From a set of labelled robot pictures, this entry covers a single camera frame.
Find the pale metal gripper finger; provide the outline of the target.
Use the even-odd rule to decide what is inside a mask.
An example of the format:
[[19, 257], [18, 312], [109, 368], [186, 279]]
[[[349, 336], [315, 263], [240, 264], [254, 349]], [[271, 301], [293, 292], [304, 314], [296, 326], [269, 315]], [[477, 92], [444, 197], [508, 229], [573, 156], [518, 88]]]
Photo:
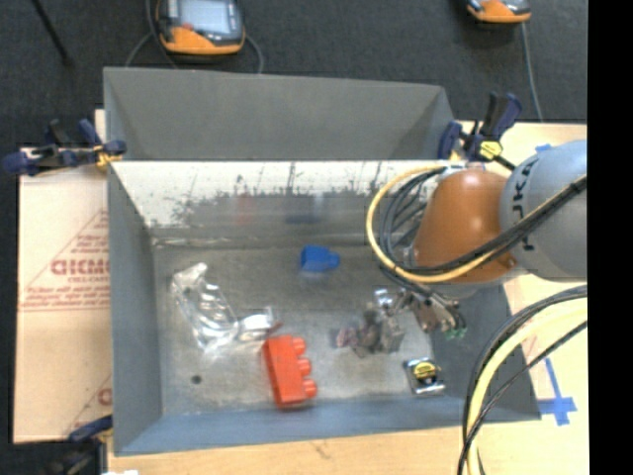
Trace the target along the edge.
[[360, 328], [352, 350], [360, 357], [389, 354], [400, 350], [404, 337], [405, 331], [398, 322], [386, 319]]
[[363, 313], [357, 325], [341, 328], [335, 335], [336, 346], [378, 346], [382, 334], [382, 314], [375, 310]]

